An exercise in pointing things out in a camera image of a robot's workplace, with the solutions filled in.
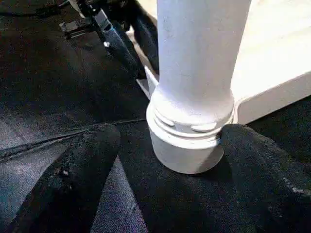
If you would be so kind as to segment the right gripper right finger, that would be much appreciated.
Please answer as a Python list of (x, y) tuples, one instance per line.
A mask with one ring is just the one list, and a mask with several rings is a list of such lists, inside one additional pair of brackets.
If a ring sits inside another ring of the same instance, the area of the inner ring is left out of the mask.
[(261, 233), (311, 231), (311, 163), (298, 162), (248, 126), (229, 124), (221, 143), (241, 202)]

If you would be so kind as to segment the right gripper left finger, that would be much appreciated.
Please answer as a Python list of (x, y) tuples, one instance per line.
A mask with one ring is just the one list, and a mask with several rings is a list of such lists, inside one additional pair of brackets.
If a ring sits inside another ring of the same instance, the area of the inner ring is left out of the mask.
[(74, 137), (26, 195), (6, 231), (90, 232), (120, 144), (120, 132), (112, 124)]

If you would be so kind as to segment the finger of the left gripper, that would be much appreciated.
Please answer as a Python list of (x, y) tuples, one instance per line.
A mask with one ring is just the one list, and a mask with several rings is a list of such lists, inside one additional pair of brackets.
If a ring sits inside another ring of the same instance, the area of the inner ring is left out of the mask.
[(129, 36), (119, 23), (111, 21), (103, 29), (104, 46), (126, 68), (134, 79), (141, 78), (141, 60)]
[(142, 9), (134, 8), (131, 16), (134, 37), (147, 57), (151, 67), (159, 75), (158, 34), (151, 17)]

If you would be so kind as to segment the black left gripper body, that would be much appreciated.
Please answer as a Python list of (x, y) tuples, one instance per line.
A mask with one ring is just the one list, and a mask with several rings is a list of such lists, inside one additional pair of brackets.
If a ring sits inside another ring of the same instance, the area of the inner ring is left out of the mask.
[(105, 32), (112, 28), (105, 10), (111, 0), (68, 0), (69, 4), (80, 15), (70, 23), (60, 23), (59, 27), (66, 39), (72, 39), (90, 32), (96, 32), (100, 39), (105, 39)]

